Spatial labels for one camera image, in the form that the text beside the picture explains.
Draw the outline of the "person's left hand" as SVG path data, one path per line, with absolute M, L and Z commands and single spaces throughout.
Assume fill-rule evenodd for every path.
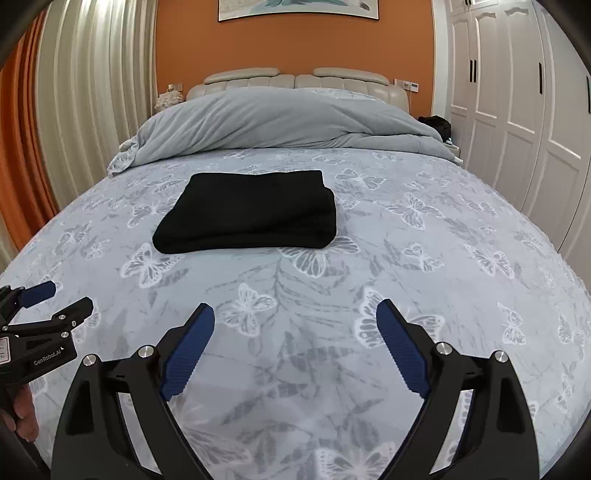
M 1 411 L 1 419 L 8 430 L 29 443 L 36 441 L 39 435 L 39 424 L 29 385 L 24 385 L 18 390 L 13 409 L 15 417 L 4 410 Z

